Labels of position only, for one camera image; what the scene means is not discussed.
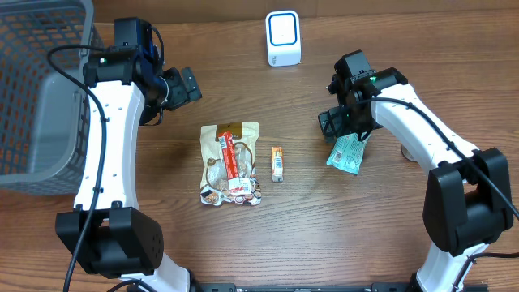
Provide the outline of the beige snack pouch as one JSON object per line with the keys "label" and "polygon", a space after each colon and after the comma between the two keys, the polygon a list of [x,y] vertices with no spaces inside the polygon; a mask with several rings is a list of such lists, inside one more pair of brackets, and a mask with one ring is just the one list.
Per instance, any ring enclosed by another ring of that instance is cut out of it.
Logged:
{"label": "beige snack pouch", "polygon": [[225,202],[258,205],[262,194],[256,175],[257,122],[232,122],[201,127],[200,146],[204,171],[200,182],[203,204]]}

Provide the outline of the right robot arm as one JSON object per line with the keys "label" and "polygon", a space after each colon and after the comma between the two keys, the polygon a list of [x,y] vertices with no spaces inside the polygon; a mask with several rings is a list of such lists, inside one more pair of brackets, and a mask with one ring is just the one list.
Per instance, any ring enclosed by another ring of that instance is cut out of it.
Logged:
{"label": "right robot arm", "polygon": [[335,144],[330,163],[358,168],[371,133],[385,128],[427,175],[422,211],[431,239],[427,258],[408,283],[374,284],[372,290],[487,290],[464,280],[480,258],[512,258],[487,251],[518,218],[505,155],[457,135],[425,106],[402,73],[394,67],[376,71],[361,50],[343,55],[334,70],[328,91],[338,105],[318,116],[325,139]]}

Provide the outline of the red snack stick packet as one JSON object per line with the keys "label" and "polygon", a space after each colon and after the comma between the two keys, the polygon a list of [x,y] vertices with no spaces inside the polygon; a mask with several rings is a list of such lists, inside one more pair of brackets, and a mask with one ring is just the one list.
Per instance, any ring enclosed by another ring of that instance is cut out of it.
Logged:
{"label": "red snack stick packet", "polygon": [[235,157],[232,134],[229,131],[223,132],[218,136],[221,146],[225,169],[231,195],[250,195],[251,184],[248,178],[240,178],[238,172],[238,162]]}

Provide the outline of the green lid jar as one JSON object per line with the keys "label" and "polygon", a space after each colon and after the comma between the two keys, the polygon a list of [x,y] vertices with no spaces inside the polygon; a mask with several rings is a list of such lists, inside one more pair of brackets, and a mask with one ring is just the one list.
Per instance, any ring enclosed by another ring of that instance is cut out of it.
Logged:
{"label": "green lid jar", "polygon": [[401,154],[408,161],[416,162],[413,155],[410,153],[410,151],[404,145],[401,146]]}

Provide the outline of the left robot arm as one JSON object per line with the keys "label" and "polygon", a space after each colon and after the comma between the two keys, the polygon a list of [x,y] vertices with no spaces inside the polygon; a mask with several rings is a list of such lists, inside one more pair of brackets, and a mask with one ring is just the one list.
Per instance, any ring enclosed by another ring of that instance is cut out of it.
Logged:
{"label": "left robot arm", "polygon": [[165,69],[161,35],[142,19],[116,19],[113,45],[88,52],[77,81],[90,108],[84,174],[73,209],[55,221],[71,266],[132,291],[197,291],[194,274],[166,255],[161,226],[139,210],[135,158],[139,128],[198,101],[199,85],[190,68]]}

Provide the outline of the teal wet wipes pack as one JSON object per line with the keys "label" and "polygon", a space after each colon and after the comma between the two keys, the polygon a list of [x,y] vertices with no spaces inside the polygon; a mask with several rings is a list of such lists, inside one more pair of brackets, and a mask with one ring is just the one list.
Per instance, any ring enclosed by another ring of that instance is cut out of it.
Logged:
{"label": "teal wet wipes pack", "polygon": [[326,165],[358,175],[367,141],[368,138],[358,141],[358,135],[355,133],[338,138]]}

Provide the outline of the orange Kleenex tissue pack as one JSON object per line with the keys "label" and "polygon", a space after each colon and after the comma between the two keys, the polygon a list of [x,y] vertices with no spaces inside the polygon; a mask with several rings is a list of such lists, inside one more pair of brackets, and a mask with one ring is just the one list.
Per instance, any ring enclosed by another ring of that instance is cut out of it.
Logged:
{"label": "orange Kleenex tissue pack", "polygon": [[282,183],[284,180],[284,155],[282,147],[272,147],[272,180],[275,183]]}

